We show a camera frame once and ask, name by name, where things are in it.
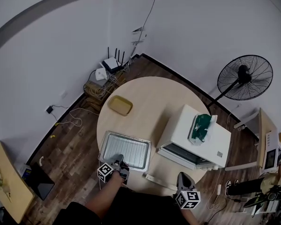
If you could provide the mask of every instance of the round wooden table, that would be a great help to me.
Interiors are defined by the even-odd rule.
[[[114,95],[133,103],[130,113],[124,117],[111,110],[107,103]],[[156,153],[157,143],[170,116],[184,104],[198,112],[209,114],[203,102],[187,87],[162,77],[142,77],[125,83],[116,89],[103,105],[97,124],[99,150],[106,131],[117,132],[152,142],[149,175],[168,184],[176,185],[179,172],[189,174],[197,183],[206,173],[201,169],[190,170]],[[172,195],[175,192],[145,178],[143,172],[130,170],[127,187],[155,195]]]

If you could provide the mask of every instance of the power strip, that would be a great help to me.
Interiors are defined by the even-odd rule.
[[[221,195],[221,188],[222,188],[222,185],[219,184],[219,185],[217,186],[217,192],[216,192],[217,195]]]

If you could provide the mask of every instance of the yellow tray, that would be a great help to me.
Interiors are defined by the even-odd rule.
[[[123,116],[127,116],[133,107],[132,102],[118,95],[113,96],[108,101],[107,105],[109,106],[110,109],[114,110],[115,112]]]

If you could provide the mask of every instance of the wall outlet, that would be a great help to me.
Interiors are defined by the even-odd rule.
[[[60,94],[61,99],[64,99],[66,96],[67,96],[67,91],[63,91],[63,92]]]

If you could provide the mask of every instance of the fan pole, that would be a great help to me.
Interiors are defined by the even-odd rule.
[[[234,86],[238,83],[238,79],[236,79],[220,96],[218,96],[215,100],[213,100],[210,104],[207,105],[207,108],[210,108],[212,104],[214,104],[217,100],[225,96]]]

